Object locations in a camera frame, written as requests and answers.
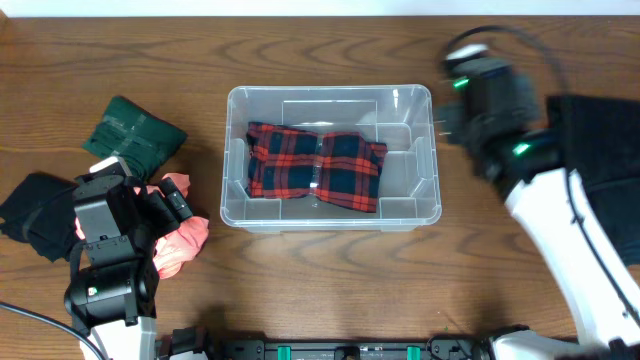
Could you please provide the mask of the pink shirt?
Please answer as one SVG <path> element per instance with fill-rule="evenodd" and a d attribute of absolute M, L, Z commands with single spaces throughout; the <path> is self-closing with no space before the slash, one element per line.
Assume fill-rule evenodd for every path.
<path fill-rule="evenodd" d="M 166 173 L 162 180 L 171 179 L 180 193 L 186 198 L 191 185 L 189 175 Z M 75 219 L 75 233 L 82 241 L 86 239 L 79 219 Z M 175 276 L 184 263 L 194 260 L 209 237 L 209 220 L 200 216 L 192 216 L 180 224 L 180 227 L 156 241 L 154 265 L 159 278 L 168 279 Z"/>

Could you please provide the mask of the black garment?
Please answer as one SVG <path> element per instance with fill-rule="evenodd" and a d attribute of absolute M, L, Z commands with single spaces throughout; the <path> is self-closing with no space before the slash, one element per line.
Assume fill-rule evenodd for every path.
<path fill-rule="evenodd" d="M 639 103 L 582 95 L 546 100 L 549 120 L 566 125 L 568 166 L 585 193 L 614 203 L 639 201 Z"/>

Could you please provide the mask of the red plaid flannel shirt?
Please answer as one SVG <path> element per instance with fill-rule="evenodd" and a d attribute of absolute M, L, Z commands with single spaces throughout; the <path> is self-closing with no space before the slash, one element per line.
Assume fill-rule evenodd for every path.
<path fill-rule="evenodd" d="M 313 196 L 338 207 L 377 211 L 388 147 L 358 132 L 312 131 L 251 122 L 246 193 L 251 198 Z"/>

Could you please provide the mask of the dark navy cloth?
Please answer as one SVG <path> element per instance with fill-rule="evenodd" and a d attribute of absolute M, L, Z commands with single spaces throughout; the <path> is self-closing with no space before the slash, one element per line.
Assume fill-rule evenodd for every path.
<path fill-rule="evenodd" d="M 639 264 L 639 183 L 586 190 L 591 208 L 626 266 Z"/>

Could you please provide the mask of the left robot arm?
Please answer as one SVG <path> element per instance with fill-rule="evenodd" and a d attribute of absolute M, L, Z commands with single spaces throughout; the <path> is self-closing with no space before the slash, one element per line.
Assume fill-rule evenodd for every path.
<path fill-rule="evenodd" d="M 71 258 L 64 304 L 101 359 L 155 358 L 153 263 L 159 238 L 193 213 L 170 178 L 147 191 L 133 177 L 85 175 L 73 193 L 83 240 Z"/>

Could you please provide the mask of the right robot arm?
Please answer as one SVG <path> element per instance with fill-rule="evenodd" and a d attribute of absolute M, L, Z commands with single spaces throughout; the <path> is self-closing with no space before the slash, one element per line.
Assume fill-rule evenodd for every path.
<path fill-rule="evenodd" d="M 445 108 L 452 143 L 502 196 L 544 258 L 572 315 L 577 338 L 526 328 L 488 337 L 491 359 L 635 359 L 639 355 L 639 105 L 562 93 L 536 118 L 529 87 L 485 51 L 443 62 L 460 93 Z"/>

